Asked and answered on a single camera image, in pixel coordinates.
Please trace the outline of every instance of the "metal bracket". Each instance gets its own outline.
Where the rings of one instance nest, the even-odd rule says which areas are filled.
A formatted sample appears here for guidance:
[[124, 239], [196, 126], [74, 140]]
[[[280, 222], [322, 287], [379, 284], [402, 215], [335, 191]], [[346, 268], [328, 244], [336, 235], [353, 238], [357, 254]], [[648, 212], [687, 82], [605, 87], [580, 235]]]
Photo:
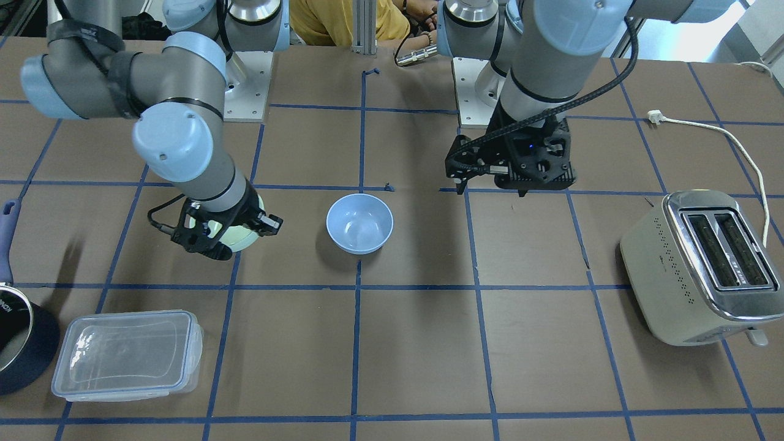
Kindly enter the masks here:
[[476, 90], [477, 78], [488, 61], [474, 58], [453, 58], [452, 72], [455, 75], [455, 95], [460, 113], [460, 127], [464, 129], [487, 129], [494, 108], [483, 102]]
[[272, 52], [235, 52], [226, 64], [229, 84], [223, 119], [264, 122], [272, 80]]

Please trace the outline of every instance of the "grid line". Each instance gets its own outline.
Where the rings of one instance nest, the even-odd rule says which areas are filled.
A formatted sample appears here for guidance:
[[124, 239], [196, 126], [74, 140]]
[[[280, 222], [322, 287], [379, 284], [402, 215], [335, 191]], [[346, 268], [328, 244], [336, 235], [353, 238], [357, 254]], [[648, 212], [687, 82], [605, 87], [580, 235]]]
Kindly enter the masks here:
[[583, 242], [583, 231], [580, 228], [580, 223], [577, 218], [577, 210], [575, 209], [574, 201], [572, 201], [572, 194], [568, 189], [566, 190], [566, 200], [567, 203], [569, 204], [569, 212], [572, 215], [572, 223], [574, 224], [575, 233], [577, 234], [577, 241], [579, 242], [580, 249], [583, 252], [583, 260], [585, 260], [586, 263], [586, 277], [588, 278], [588, 285], [590, 286], [591, 294], [593, 294], [593, 305], [596, 308], [597, 317], [599, 319], [599, 325], [601, 326], [601, 333], [604, 338], [604, 346], [607, 349], [607, 355], [609, 358], [610, 367], [612, 368], [612, 376], [615, 379], [615, 388], [618, 391], [618, 397], [621, 403], [623, 419], [626, 422], [626, 430], [629, 433], [629, 440], [635, 441], [634, 428], [632, 426], [632, 420], [629, 414], [629, 407], [626, 404], [626, 394], [623, 392], [621, 374], [618, 371], [618, 364], [615, 362], [615, 353], [612, 350], [612, 342], [610, 341], [610, 332], [609, 329], [607, 328], [607, 322], [604, 319], [604, 313], [601, 309], [601, 301], [599, 300], [599, 293], [594, 288], [593, 275], [591, 275], [591, 271], [590, 271], [590, 262], [588, 261], [588, 254], [586, 252], [585, 243]]
[[359, 332], [361, 327], [362, 260], [357, 262], [357, 280], [354, 288], [354, 343], [351, 350], [351, 424], [349, 440], [357, 439], [357, 407], [359, 400]]
[[474, 220], [471, 215], [470, 190], [467, 188], [463, 193], [463, 201], [466, 204], [466, 222], [468, 223], [468, 242], [471, 250], [471, 266], [474, 270], [474, 292], [477, 298], [477, 317], [479, 320], [479, 339], [482, 345], [482, 361], [485, 365], [485, 380], [488, 387], [488, 401], [490, 405], [490, 419], [492, 422], [492, 434], [494, 441], [501, 440], [498, 427], [497, 409], [495, 408], [495, 396], [492, 392], [492, 368], [490, 366], [490, 352], [488, 350], [487, 328], [485, 327], [485, 309], [482, 304], [482, 290], [479, 282], [479, 263], [477, 259], [477, 245], [474, 239]]
[[[756, 409], [758, 414], [784, 414], [782, 407]], [[688, 415], [745, 415], [743, 407], [691, 408], [691, 409], [643, 409], [629, 410], [631, 417], [674, 417]], [[622, 410], [590, 410], [566, 412], [506, 412], [499, 413], [499, 420], [542, 420], [566, 418], [623, 417]], [[378, 414], [378, 415], [283, 415], [283, 416], [235, 416], [212, 417], [212, 425], [222, 424], [286, 424], [286, 423], [351, 423], [378, 421], [489, 421], [490, 413], [479, 414]], [[192, 425], [204, 424], [207, 417], [78, 417], [68, 420], [67, 425]], [[0, 418], [0, 425], [56, 425], [59, 418]]]
[[[98, 305], [96, 306], [96, 314], [100, 314], [103, 310], [103, 305], [106, 302], [106, 296], [109, 291], [109, 284], [111, 283], [112, 278], [114, 277], [114, 270], [117, 267], [117, 263], [119, 261], [120, 253], [122, 252], [122, 246], [125, 244], [125, 237], [128, 234], [128, 230], [130, 229], [131, 220], [133, 219], [133, 214], [136, 211], [136, 205], [139, 202], [139, 196], [141, 195], [142, 191], [142, 183], [147, 179], [147, 172], [149, 168], [147, 165], [144, 166], [142, 169], [141, 177], [139, 178], [139, 185], [136, 187], [136, 193], [133, 196], [133, 200], [131, 201], [131, 206], [128, 210], [128, 215], [125, 217], [125, 223], [122, 227], [122, 232], [120, 233], [120, 239], [117, 242], [117, 246], [114, 248], [114, 255], [111, 260], [111, 265], [109, 267], [109, 271], [106, 275], [106, 280], [103, 283], [103, 289], [101, 290], [100, 298], [98, 300]], [[57, 432], [55, 433], [54, 441], [61, 441], [63, 438], [63, 433], [65, 431], [65, 426], [68, 423], [68, 416], [71, 414], [71, 407], [73, 403], [70, 401], [66, 401], [65, 407], [63, 408], [63, 415], [60, 421], [60, 424], [57, 426]]]
[[207, 416], [204, 423], [204, 432], [201, 434], [202, 441], [209, 440], [209, 432], [212, 427], [212, 415], [215, 411], [215, 401], [218, 396], [218, 385], [220, 384], [220, 372], [223, 369], [223, 355], [226, 353], [226, 341], [229, 334], [229, 324], [231, 321], [231, 309], [234, 306], [234, 284], [237, 282], [237, 273], [240, 268], [242, 252], [238, 251], [234, 255], [234, 265], [231, 268], [231, 279], [229, 282], [229, 293], [226, 298], [226, 310], [223, 313], [223, 327], [220, 331], [220, 342], [218, 344], [218, 356], [215, 360], [215, 373], [212, 376], [212, 386], [209, 392], [209, 402], [207, 404]]
[[[615, 72], [615, 74], [620, 75], [618, 67], [615, 66], [615, 60], [611, 58], [610, 64], [612, 65], [612, 70]], [[648, 158], [651, 160], [651, 166], [653, 166], [653, 172], [656, 173], [656, 179], [659, 181], [659, 186], [661, 186], [663, 192], [667, 193], [667, 187], [664, 185], [662, 174], [659, 172], [659, 167], [656, 165], [656, 160], [653, 157], [653, 151], [651, 151], [651, 146], [648, 144], [648, 138], [645, 137], [645, 132], [643, 131], [642, 125], [640, 124], [640, 119], [637, 117], [637, 113], [634, 111], [632, 100], [629, 97], [629, 93], [626, 91], [626, 85], [623, 83], [623, 81], [621, 81], [620, 87], [621, 92], [623, 92], [623, 97], [626, 99], [626, 104], [629, 106], [629, 112], [631, 112], [632, 118], [634, 118], [634, 123], [637, 125], [637, 132], [640, 133], [642, 144], [645, 146], [645, 151], [648, 153]]]
[[[721, 118], [719, 118], [719, 114], [716, 112], [716, 108], [713, 106], [713, 102], [711, 102], [710, 98], [708, 97], [708, 93], [705, 91], [705, 88], [702, 87], [702, 83], [699, 81], [699, 77], [697, 76], [697, 72], [695, 72], [694, 68], [692, 67], [691, 63], [686, 63], [688, 66], [689, 71], [691, 72], [691, 76], [694, 78], [697, 87], [699, 88], [700, 93], [705, 98], [705, 102], [707, 102], [710, 111], [713, 113], [713, 116], [716, 118], [716, 121], [719, 127], [724, 128], [724, 124], [721, 122]], [[733, 155], [735, 155], [735, 160], [738, 161], [738, 165], [740, 166], [741, 170], [743, 170], [743, 174], [746, 175], [746, 179], [749, 181], [749, 185], [751, 186], [754, 194], [760, 197], [759, 191], [757, 190], [757, 186], [755, 185], [754, 181], [751, 179], [749, 175], [749, 170], [746, 169], [746, 165], [740, 158], [738, 153], [738, 149], [735, 145], [730, 141], [729, 137], [724, 137], [729, 145], [730, 149], [732, 150]], [[746, 386], [743, 383], [742, 375], [740, 374], [740, 370], [738, 370], [738, 366], [735, 364], [735, 357], [732, 356], [732, 351], [730, 350], [729, 344], [725, 339], [721, 341], [722, 346], [724, 347], [724, 353], [727, 356], [727, 360], [730, 363], [732, 368], [732, 373], [735, 375], [735, 379], [738, 382], [738, 387], [740, 388], [740, 392], [743, 395], [743, 400], [746, 402], [746, 407], [749, 409], [749, 413], [751, 415], [752, 422], [754, 423], [754, 428], [757, 430], [757, 435], [760, 437], [760, 441], [765, 441], [765, 434], [762, 432], [762, 427], [760, 426], [759, 419], [757, 415], [754, 413], [754, 408], [751, 403], [751, 398], [749, 397], [749, 393], [746, 390]]]
[[[4, 46], [5, 41], [8, 37], [4, 37], [3, 40], [0, 41], [0, 49]], [[616, 71], [617, 68], [615, 67], [615, 62], [612, 61], [612, 66]], [[699, 79], [697, 78], [696, 73], [691, 69], [692, 74], [695, 76], [695, 80], [699, 85]], [[448, 115], [457, 115], [457, 111], [450, 111], [450, 110], [441, 110], [441, 109], [430, 109], [430, 110], [410, 110], [410, 109], [393, 109], [393, 108], [367, 108], [365, 106], [365, 72], [363, 72], [362, 76], [362, 106], [359, 108], [353, 107], [333, 107], [333, 106], [308, 106], [308, 105], [296, 105], [296, 104], [270, 104], [270, 107], [278, 107], [278, 108], [323, 108], [329, 110], [350, 110], [350, 111], [361, 111], [362, 112], [362, 125], [361, 125], [361, 165], [364, 161], [364, 138], [365, 138], [365, 112], [367, 111], [387, 111], [387, 112], [400, 112], [400, 113], [443, 113]], [[710, 100], [705, 93], [702, 85], [699, 85], [703, 96], [708, 101], [709, 105], [711, 106], [711, 110], [713, 111], [714, 115], [716, 116], [715, 122], [707, 122], [707, 123], [716, 123], [719, 122], [720, 125], [748, 125], [748, 126], [784, 126], [784, 123], [776, 123], [776, 122], [722, 122], [718, 114], [713, 109], [712, 104], [710, 104]], [[607, 119], [607, 120], [616, 120], [616, 121], [630, 121], [636, 122], [637, 128], [640, 132], [641, 138], [645, 144], [645, 147], [648, 151], [649, 158], [651, 160], [651, 164], [654, 167], [656, 172], [656, 176], [659, 179], [659, 183], [662, 186], [662, 192], [639, 192], [639, 191], [542, 191], [543, 193], [565, 193], [569, 204], [570, 210], [572, 211], [573, 221], [575, 224], [575, 231], [578, 235], [581, 251], [583, 253], [583, 257], [586, 260], [586, 264], [588, 263], [587, 259], [587, 252], [583, 245], [582, 235], [579, 228], [579, 220], [577, 214], [574, 210], [573, 202], [572, 202], [572, 195], [650, 195], [650, 196], [661, 196], [666, 194], [666, 188], [661, 178], [658, 167], [655, 163], [655, 159], [653, 158], [652, 152], [650, 147], [648, 146], [647, 140], [645, 139], [644, 132], [641, 127], [641, 123], [647, 121], [646, 118], [638, 118], [634, 114], [634, 110], [631, 105], [631, 100], [626, 93], [625, 87], [621, 84], [621, 88], [624, 93], [624, 97], [626, 98], [626, 102], [628, 103], [632, 118], [614, 118], [614, 117], [592, 117], [588, 115], [577, 115], [577, 116], [570, 116], [569, 118], [582, 118], [582, 119]], [[0, 104], [29, 104], [28, 101], [24, 100], [0, 100]], [[706, 409], [674, 409], [674, 410], [629, 410], [626, 406], [625, 396], [623, 394], [622, 385], [619, 378], [619, 373], [617, 370], [617, 366], [615, 364], [615, 358], [612, 352], [612, 344], [609, 339], [608, 330], [606, 328], [606, 323], [604, 322], [604, 315], [601, 310], [601, 303], [599, 301], [599, 297], [597, 291], [599, 290], [628, 290], [630, 286], [628, 285], [595, 285], [593, 283], [593, 276], [590, 272], [590, 269], [586, 271], [586, 277], [588, 278], [589, 284], [588, 285], [572, 285], [572, 286], [491, 286], [491, 285], [481, 285], [479, 282], [478, 271], [477, 271], [477, 257], [476, 257], [476, 250], [474, 244], [474, 232], [473, 232], [473, 223], [470, 214], [470, 193], [477, 192], [514, 192], [514, 191], [504, 191], [504, 190], [495, 190], [495, 189], [470, 189], [466, 191], [464, 196], [465, 203], [466, 203], [466, 218], [468, 222], [468, 232], [470, 235], [470, 244], [471, 244], [471, 253], [472, 253], [472, 260], [474, 263], [474, 284], [468, 286], [461, 286], [461, 285], [447, 285], [447, 286], [438, 286], [438, 285], [421, 285], [421, 286], [390, 286], [390, 285], [362, 285], [361, 284], [361, 261], [358, 262], [358, 273], [357, 273], [357, 281], [353, 286], [312, 286], [312, 285], [239, 285], [236, 283], [239, 262], [241, 255], [238, 253], [235, 257], [234, 267], [232, 271], [231, 281], [228, 285], [169, 285], [169, 284], [113, 284], [111, 283], [111, 278], [114, 272], [114, 268], [116, 267], [118, 256], [122, 251], [122, 246], [125, 241], [125, 234], [127, 233], [129, 222], [132, 218], [132, 215], [135, 211], [136, 204], [138, 202], [138, 198], [142, 188], [144, 187], [171, 187], [171, 184], [166, 183], [146, 183], [145, 177], [147, 173], [147, 167], [143, 171], [143, 176], [140, 179], [140, 182], [133, 183], [101, 183], [101, 182], [88, 182], [88, 181], [35, 181], [33, 180], [33, 176], [37, 171], [38, 165], [40, 161], [43, 160], [43, 157], [48, 149], [49, 144], [51, 143], [52, 138], [55, 135], [56, 129], [61, 123], [62, 120], [58, 120], [53, 133], [50, 135], [49, 141], [47, 141], [47, 145], [44, 147], [36, 165], [34, 166], [33, 170], [31, 171], [31, 175], [28, 177], [27, 181], [12, 181], [12, 180], [0, 180], [0, 184], [24, 184], [24, 190], [26, 191], [29, 185], [31, 184], [41, 184], [41, 185], [114, 185], [114, 186], [136, 186], [136, 195], [132, 202], [129, 215], [126, 218], [126, 223], [123, 232], [121, 233], [121, 238], [118, 243], [118, 246], [115, 250], [114, 259], [112, 265], [110, 267], [109, 273], [107, 275], [107, 280], [105, 283], [17, 283], [18, 286], [30, 286], [30, 287], [37, 287], [37, 286], [51, 286], [51, 287], [77, 287], [77, 288], [103, 288], [103, 292], [101, 294], [101, 299], [99, 302], [99, 306], [97, 308], [97, 312], [103, 307], [103, 303], [105, 302], [106, 293], [108, 290], [114, 289], [149, 289], [149, 290], [185, 290], [185, 289], [199, 289], [199, 290], [228, 290], [229, 294], [227, 297], [227, 310], [224, 313], [224, 322], [223, 322], [223, 331], [221, 334], [221, 342], [219, 346], [219, 356], [216, 360], [216, 373], [213, 377], [211, 395], [210, 395], [210, 402], [208, 405], [208, 412], [205, 417], [175, 417], [175, 418], [156, 418], [156, 417], [119, 417], [119, 418], [69, 418], [68, 415], [70, 413], [71, 403], [66, 402], [66, 406], [63, 411], [63, 416], [61, 418], [0, 418], [0, 425], [58, 425], [58, 431], [56, 435], [56, 439], [60, 440], [63, 434], [64, 426], [65, 425], [101, 425], [101, 424], [155, 424], [155, 425], [176, 425], [176, 424], [204, 424], [205, 430], [203, 433], [202, 438], [204, 441], [209, 439], [209, 428], [213, 424], [233, 424], [233, 423], [289, 423], [289, 422], [302, 422], [302, 423], [318, 423], [318, 422], [345, 422], [351, 423], [352, 425], [352, 434], [351, 439], [352, 441], [355, 439], [356, 436], [356, 424], [358, 421], [453, 421], [453, 420], [490, 420], [493, 423], [493, 430], [494, 430], [494, 437], [495, 440], [499, 440], [499, 433], [498, 433], [498, 420], [499, 419], [518, 419], [518, 420], [525, 420], [525, 419], [556, 419], [556, 418], [591, 418], [591, 417], [624, 417], [627, 423], [627, 428], [630, 432], [630, 438], [634, 440], [633, 429], [631, 427], [630, 417], [644, 417], [644, 416], [671, 416], [671, 415], [718, 415], [718, 414], [750, 414], [753, 418], [754, 424], [757, 428], [757, 432], [760, 435], [760, 439], [764, 440], [764, 434], [761, 431], [761, 427], [759, 426], [759, 422], [757, 420], [756, 414], [784, 414], [784, 407], [765, 407], [765, 408], [754, 408], [753, 404], [751, 403], [747, 392], [743, 386], [742, 378], [737, 370], [737, 366], [735, 365], [734, 359], [732, 358], [731, 351], [726, 343], [723, 342], [724, 349], [727, 353], [727, 357], [730, 360], [730, 364], [733, 367], [735, 372], [736, 379], [738, 380], [739, 387], [742, 389], [744, 394], [744, 399], [746, 401], [746, 408], [706, 408]], [[263, 138], [263, 130], [264, 124], [260, 125], [260, 132], [256, 143], [256, 155], [254, 157], [253, 162], [253, 170], [251, 172], [250, 180], [253, 180], [256, 177], [256, 168], [258, 166], [258, 161], [260, 157], [260, 149], [262, 145], [262, 138]], [[750, 179], [748, 172], [745, 169], [745, 166], [738, 157], [737, 153], [735, 153], [736, 158], [739, 161], [739, 164], [744, 169], [744, 172], [747, 175], [747, 178]], [[364, 190], [373, 190], [373, 191], [382, 191], [383, 188], [366, 188], [364, 187], [364, 170], [361, 167], [360, 172], [360, 183], [358, 187], [333, 187], [333, 186], [294, 186], [294, 185], [261, 185], [257, 184], [254, 185], [254, 188], [267, 188], [267, 189], [305, 189], [305, 190], [345, 190], [345, 191], [359, 191], [363, 192]], [[755, 191], [755, 195], [733, 195], [733, 197], [739, 198], [759, 198], [759, 194], [757, 192], [756, 187], [752, 183], [752, 189]], [[454, 191], [454, 189], [447, 189], [442, 191]], [[784, 198], [784, 195], [769, 195], [772, 199], [781, 199]], [[779, 239], [784, 242], [782, 239], [782, 235], [780, 230], [776, 227], [774, 223], [771, 222], [773, 225]], [[352, 367], [352, 409], [350, 415], [345, 416], [281, 416], [281, 417], [264, 417], [264, 416], [256, 416], [256, 417], [214, 417], [212, 412], [214, 411], [215, 406], [215, 399], [217, 393], [217, 386], [220, 382], [220, 369], [222, 367], [222, 357], [223, 352], [225, 350], [225, 344], [227, 340], [227, 331], [230, 322], [230, 315], [231, 315], [231, 307], [233, 303], [233, 294], [236, 290], [312, 290], [312, 289], [322, 289], [327, 288], [331, 290], [354, 290], [356, 294], [355, 299], [355, 335], [354, 335], [354, 363], [356, 366]], [[357, 415], [357, 389], [358, 389], [358, 356], [359, 356], [359, 314], [360, 314], [360, 292], [361, 290], [388, 290], [388, 289], [396, 289], [396, 290], [470, 290], [474, 289], [477, 295], [477, 313], [480, 322], [480, 333], [483, 345], [483, 358], [485, 361], [485, 373], [488, 381], [488, 399], [490, 401], [490, 408], [491, 412], [486, 414], [384, 414], [384, 415]], [[616, 386], [619, 390], [619, 398], [622, 402], [623, 410], [609, 410], [609, 411], [592, 411], [592, 412], [545, 412], [545, 413], [497, 413], [495, 409], [495, 402], [492, 396], [492, 373], [490, 371], [489, 366], [489, 355], [487, 350], [487, 341], [486, 341], [486, 331], [484, 325], [484, 312], [482, 309], [482, 301], [481, 301], [481, 291], [482, 290], [574, 290], [574, 291], [590, 291], [594, 296], [594, 303], [597, 307], [597, 314], [602, 325], [602, 330], [604, 334], [605, 345], [608, 349], [608, 355], [611, 359], [611, 366], [613, 367], [613, 374], [615, 375]]]
[[19, 193], [19, 199], [24, 199], [24, 196], [27, 194], [28, 188], [30, 188], [30, 183], [33, 181], [33, 177], [38, 172], [38, 167], [41, 166], [41, 162], [44, 160], [44, 156], [46, 156], [46, 152], [49, 151], [49, 147], [52, 145], [52, 141], [54, 140], [55, 135], [57, 135], [57, 130], [60, 128], [60, 124], [62, 124], [63, 120], [58, 119], [55, 122], [54, 127], [52, 128], [52, 132], [49, 134], [49, 138], [46, 139], [46, 143], [44, 144], [44, 148], [41, 150], [41, 154], [38, 155], [38, 158], [35, 160], [35, 164], [33, 164], [33, 168], [30, 170], [30, 174], [27, 175], [27, 181], [25, 181], [24, 186], [22, 187], [22, 191]]

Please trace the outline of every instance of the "light blue bowl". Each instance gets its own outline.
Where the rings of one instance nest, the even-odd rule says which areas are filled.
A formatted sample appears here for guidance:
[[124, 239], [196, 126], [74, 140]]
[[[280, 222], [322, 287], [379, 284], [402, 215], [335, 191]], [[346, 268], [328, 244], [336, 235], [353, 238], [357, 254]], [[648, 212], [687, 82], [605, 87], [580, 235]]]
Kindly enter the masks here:
[[342, 250], [368, 254], [392, 234], [392, 212], [381, 199], [365, 193], [343, 196], [327, 212], [327, 232]]

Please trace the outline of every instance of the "plastic food container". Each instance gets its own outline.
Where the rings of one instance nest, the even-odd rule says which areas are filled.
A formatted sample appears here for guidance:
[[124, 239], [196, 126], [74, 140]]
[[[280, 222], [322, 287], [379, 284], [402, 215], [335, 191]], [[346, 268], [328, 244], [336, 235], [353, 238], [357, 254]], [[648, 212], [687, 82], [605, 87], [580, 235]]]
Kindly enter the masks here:
[[201, 336], [187, 311], [80, 317], [65, 333], [52, 393], [68, 401], [134, 401], [190, 392]]

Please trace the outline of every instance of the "pot handle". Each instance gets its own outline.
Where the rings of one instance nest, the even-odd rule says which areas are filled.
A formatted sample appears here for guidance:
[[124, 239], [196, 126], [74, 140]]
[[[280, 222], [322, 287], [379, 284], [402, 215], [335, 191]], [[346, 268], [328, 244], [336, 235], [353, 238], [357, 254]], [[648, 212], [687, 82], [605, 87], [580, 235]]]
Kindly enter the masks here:
[[0, 283], [8, 283], [9, 285], [13, 284], [9, 259], [11, 241], [21, 208], [22, 202], [19, 199], [11, 199], [3, 204], [2, 211], [0, 211]]

